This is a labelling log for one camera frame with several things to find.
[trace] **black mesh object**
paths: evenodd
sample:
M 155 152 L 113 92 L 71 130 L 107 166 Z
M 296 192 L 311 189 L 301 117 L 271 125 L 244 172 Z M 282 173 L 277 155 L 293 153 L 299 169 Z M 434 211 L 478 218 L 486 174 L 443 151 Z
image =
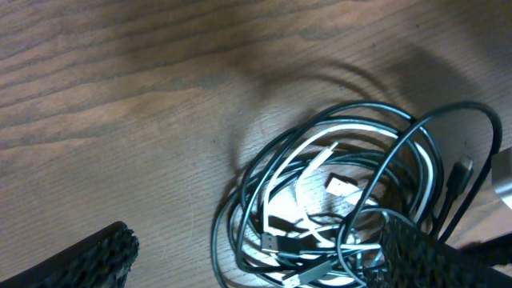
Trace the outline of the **black mesh object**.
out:
M 478 258 L 438 242 L 396 218 L 383 228 L 381 245 L 386 272 L 365 271 L 370 288 L 512 286 L 512 278 Z
M 138 240 L 116 222 L 52 258 L 0 283 L 0 288 L 122 288 Z
M 480 262 L 488 266 L 511 264 L 512 234 L 503 235 L 484 243 L 473 243 L 463 248 L 462 252 L 476 257 Z

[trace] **usb connector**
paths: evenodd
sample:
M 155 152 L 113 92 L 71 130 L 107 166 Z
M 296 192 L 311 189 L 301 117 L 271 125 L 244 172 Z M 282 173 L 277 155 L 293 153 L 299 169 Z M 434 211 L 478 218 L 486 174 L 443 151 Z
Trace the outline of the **usb connector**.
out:
M 262 251 L 287 255 L 288 257 L 300 257 L 304 250 L 314 250 L 304 242 L 304 239 L 290 238 L 285 236 L 273 236 L 269 233 L 262 234 Z
M 312 261 L 311 264 L 305 264 L 300 271 L 289 272 L 282 277 L 282 285 L 285 288 L 295 288 L 299 285 L 305 285 L 311 281 L 320 279 L 333 270 L 333 261 L 325 257 L 320 257 Z
M 467 184 L 470 182 L 471 175 L 473 175 L 473 160 L 465 156 L 454 164 L 450 176 L 448 176 L 446 188 L 447 192 L 452 193 L 452 195 L 448 196 L 457 197 L 464 193 Z
M 278 236 L 268 233 L 262 234 L 262 251 L 267 253 L 279 252 Z
M 336 148 L 337 145 L 337 142 L 333 142 L 329 147 L 324 148 L 318 153 L 302 172 L 303 177 L 305 178 L 311 175 L 313 171 L 318 169 L 334 153 L 334 148 Z

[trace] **black cable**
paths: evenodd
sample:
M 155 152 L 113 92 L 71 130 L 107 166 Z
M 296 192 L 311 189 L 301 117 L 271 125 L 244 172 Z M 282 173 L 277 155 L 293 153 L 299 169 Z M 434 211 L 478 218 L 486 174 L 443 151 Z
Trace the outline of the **black cable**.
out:
M 410 126 L 404 131 L 401 131 L 395 127 L 392 127 L 389 124 L 370 118 L 358 116 L 335 116 L 336 113 L 356 108 L 369 108 L 373 110 L 389 112 L 406 120 L 410 124 Z M 485 106 L 480 103 L 460 102 L 433 110 L 432 112 L 429 112 L 425 116 L 416 120 L 404 110 L 401 110 L 396 106 L 392 106 L 382 102 L 352 102 L 348 104 L 340 104 L 324 110 L 323 112 L 317 114 L 306 123 L 298 125 L 295 128 L 289 129 L 288 131 L 277 136 L 269 144 L 267 144 L 256 155 L 256 157 L 253 158 L 251 163 L 246 168 L 245 173 L 242 176 L 240 185 L 238 186 L 236 191 L 230 194 L 227 200 L 220 205 L 219 211 L 215 216 L 215 221 L 212 228 L 212 239 L 210 249 L 214 273 L 219 284 L 222 287 L 227 287 L 227 284 L 225 283 L 221 271 L 219 269 L 217 257 L 218 229 L 220 226 L 222 216 L 227 211 L 229 211 L 227 227 L 228 239 L 231 248 L 235 252 L 235 261 L 240 270 L 254 274 L 271 285 L 282 286 L 280 281 L 268 276 L 267 274 L 283 271 L 297 271 L 297 273 L 300 273 L 300 270 L 303 270 L 305 267 L 313 265 L 313 262 L 311 260 L 297 257 L 290 258 L 290 255 L 288 254 L 277 254 L 274 258 L 278 262 L 278 266 L 264 266 L 261 264 L 259 264 L 260 266 L 252 266 L 250 264 L 250 258 L 252 256 L 250 257 L 249 255 L 246 255 L 245 252 L 242 251 L 246 228 L 249 227 L 250 230 L 255 234 L 256 238 L 260 238 L 260 235 L 263 232 L 261 228 L 262 207 L 261 205 L 256 205 L 256 203 L 259 198 L 261 189 L 264 186 L 266 186 L 270 177 L 272 177 L 272 175 L 275 173 L 277 167 L 279 167 L 283 163 L 286 153 L 294 147 L 296 142 L 304 135 L 304 133 L 306 133 L 315 126 L 332 125 L 340 123 L 353 123 L 372 126 L 375 127 L 376 129 L 388 131 L 399 137 L 394 142 L 392 147 L 385 153 L 374 150 L 365 150 L 356 153 L 335 152 L 323 163 L 323 165 L 331 166 L 359 166 L 363 169 L 373 171 L 374 174 L 372 179 L 366 185 L 366 188 L 364 189 L 360 200 L 358 201 L 352 212 L 350 212 L 345 217 L 339 215 L 331 215 L 336 219 L 336 222 L 339 222 L 339 226 L 337 228 L 338 232 L 336 234 L 335 249 L 329 250 L 313 247 L 312 250 L 304 250 L 303 253 L 330 255 L 336 254 L 337 257 L 334 258 L 335 265 L 333 266 L 333 273 L 345 275 L 347 277 L 351 277 L 354 280 L 351 284 L 345 285 L 343 287 L 349 288 L 364 286 L 365 282 L 362 278 L 362 271 L 360 266 L 358 266 L 357 263 L 355 262 L 352 264 L 348 262 L 350 257 L 360 255 L 363 251 L 353 250 L 350 252 L 348 250 L 342 250 L 341 244 L 347 241 L 350 234 L 349 231 L 354 231 L 354 224 L 357 221 L 360 214 L 378 212 L 384 214 L 388 218 L 393 217 L 401 219 L 408 225 L 416 227 L 420 226 L 424 221 L 429 219 L 429 216 L 432 215 L 433 213 L 433 208 L 435 207 L 436 203 L 438 202 L 441 196 L 442 186 L 444 183 L 444 168 L 438 148 L 434 144 L 434 141 L 431 138 L 428 131 L 423 126 L 428 121 L 431 121 L 437 116 L 447 114 L 454 110 L 468 109 L 479 110 L 490 119 L 494 132 L 493 143 L 491 145 L 490 154 L 488 159 L 486 160 L 486 164 L 482 168 L 472 189 L 466 196 L 464 203 L 461 205 L 454 219 L 450 222 L 445 233 L 440 238 L 441 241 L 445 241 L 450 236 L 451 232 L 457 225 L 458 221 L 460 220 L 464 212 L 467 210 L 467 207 L 469 206 L 474 196 L 480 189 L 483 181 L 485 180 L 486 175 L 488 174 L 490 169 L 490 156 L 494 153 L 497 153 L 499 150 L 502 137 L 501 123 L 496 113 L 493 112 L 492 109 L 489 108 L 488 106 Z M 420 157 L 417 147 L 415 146 L 415 144 L 413 144 L 412 140 L 410 140 L 410 138 L 416 132 L 420 132 L 419 135 L 424 139 L 426 148 L 429 151 L 432 165 L 434 166 L 434 175 L 433 186 L 429 197 L 429 201 L 426 204 L 426 208 L 421 213 L 421 215 L 419 215 L 421 216 L 419 221 L 417 223 L 413 223 L 410 220 L 410 217 L 414 214 L 415 211 L 418 210 L 420 199 L 422 199 L 425 196 L 425 189 L 426 186 L 428 185 L 425 178 L 425 163 Z M 408 151 L 410 152 L 410 155 L 412 156 L 412 166 L 395 157 L 396 153 L 403 147 L 407 148 Z M 255 173 L 257 167 L 260 164 L 262 164 L 264 159 L 268 158 L 267 156 L 270 156 L 271 154 L 272 157 L 265 164 L 264 168 L 259 172 Z M 270 192 L 270 201 L 272 198 L 275 197 L 275 195 L 283 191 L 289 185 L 295 183 L 295 181 L 301 175 L 302 171 L 306 167 L 308 167 L 310 161 L 315 157 L 315 155 L 316 154 L 299 155 L 284 169 L 284 171 L 280 175 L 280 177 L 284 178 L 284 180 L 280 181 L 280 183 L 277 184 L 272 189 L 272 191 Z M 381 176 L 383 175 L 388 177 L 390 183 L 392 183 L 392 185 L 398 192 L 398 196 L 401 199 L 401 211 L 392 210 L 383 206 L 364 205 L 368 197 L 371 195 L 373 189 L 380 181 Z M 237 209 L 240 209 L 242 211 L 241 218 L 238 218 L 238 214 L 235 213 Z M 442 218 L 439 219 L 440 221 L 436 220 L 434 217 L 432 217 L 432 219 L 433 221 L 436 222 L 436 225 L 439 225 L 440 222 L 444 221 Z M 379 267 L 382 267 L 382 265 L 372 267 L 371 269 L 380 269 Z M 316 287 L 330 287 L 321 284 L 318 281 L 313 281 L 310 282 L 309 284 Z
M 442 226 L 445 223 L 446 217 L 448 217 L 448 213 L 452 205 L 454 204 L 455 197 L 446 196 L 445 201 L 442 203 L 441 211 L 439 212 L 439 216 L 435 224 L 432 225 L 432 231 L 430 232 L 430 236 L 438 238 L 439 232 L 441 231 Z

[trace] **wooden surface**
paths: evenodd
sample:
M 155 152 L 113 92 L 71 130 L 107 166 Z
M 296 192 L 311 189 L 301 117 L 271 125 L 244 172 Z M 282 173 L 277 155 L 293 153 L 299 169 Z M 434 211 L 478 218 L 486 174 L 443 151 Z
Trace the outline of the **wooden surface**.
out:
M 482 101 L 510 146 L 512 9 L 464 3 L 0 0 L 0 280 L 123 220 L 141 242 L 128 287 L 216 286 L 210 225 L 231 179 L 338 102 Z M 483 119 L 431 126 L 447 169 L 482 163 Z M 511 232 L 511 216 L 486 184 L 450 243 Z

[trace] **cable bundle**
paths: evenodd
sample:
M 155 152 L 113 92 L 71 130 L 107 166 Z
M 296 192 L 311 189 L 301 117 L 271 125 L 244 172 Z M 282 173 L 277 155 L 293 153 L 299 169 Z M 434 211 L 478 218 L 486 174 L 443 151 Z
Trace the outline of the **cable bundle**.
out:
M 404 130 L 372 118 L 338 115 L 356 108 L 367 108 L 394 114 L 402 118 L 409 126 Z M 460 205 L 444 233 L 438 234 L 454 200 L 462 194 L 473 172 L 472 161 L 468 158 L 457 162 L 446 182 L 446 197 L 441 212 L 435 214 L 445 179 L 442 158 L 432 137 L 424 125 L 438 116 L 456 110 L 478 110 L 488 117 L 493 127 L 493 139 L 489 156 L 473 186 Z M 324 128 L 302 143 L 298 143 L 304 134 L 312 128 Z M 345 152 L 336 150 L 337 143 L 325 148 L 316 155 L 302 153 L 314 141 L 340 130 L 364 130 L 375 132 L 395 139 L 388 151 L 361 150 Z M 418 133 L 422 140 L 415 142 L 412 136 Z M 211 239 L 211 258 L 215 275 L 222 287 L 227 284 L 220 272 L 217 255 L 218 228 L 222 216 L 228 212 L 228 239 L 235 253 L 240 270 L 254 274 L 266 282 L 281 287 L 308 285 L 313 287 L 333 287 L 327 284 L 327 277 L 338 277 L 344 284 L 337 287 L 366 286 L 365 270 L 381 270 L 378 264 L 381 253 L 374 256 L 370 265 L 363 264 L 363 255 L 380 249 L 377 237 L 363 242 L 359 240 L 355 223 L 362 214 L 381 213 L 384 221 L 397 218 L 407 225 L 421 229 L 429 223 L 430 236 L 445 242 L 464 215 L 476 193 L 480 190 L 490 171 L 490 158 L 499 152 L 502 140 L 502 126 L 499 117 L 488 106 L 476 102 L 458 102 L 442 106 L 425 114 L 419 119 L 413 118 L 404 110 L 383 102 L 352 102 L 339 104 L 324 110 L 311 120 L 297 125 L 277 136 L 268 143 L 248 165 L 240 184 L 221 204 L 216 215 Z M 401 148 L 412 155 L 413 165 L 396 157 Z M 262 170 L 257 166 L 272 155 Z M 306 212 L 306 203 L 302 199 L 302 181 L 320 166 L 357 166 L 373 171 L 373 176 L 364 189 L 357 194 L 355 208 L 347 216 L 331 215 L 338 219 L 336 224 L 321 224 L 313 215 Z M 370 197 L 380 178 L 385 175 L 395 186 L 401 198 L 400 210 L 380 206 Z M 291 187 L 297 199 L 299 215 L 306 230 L 289 236 L 273 235 L 270 232 L 268 209 L 269 202 L 280 191 Z M 240 209 L 242 216 L 235 217 Z M 242 248 L 247 228 L 261 243 L 260 252 L 271 256 L 277 264 L 264 265 L 251 260 Z

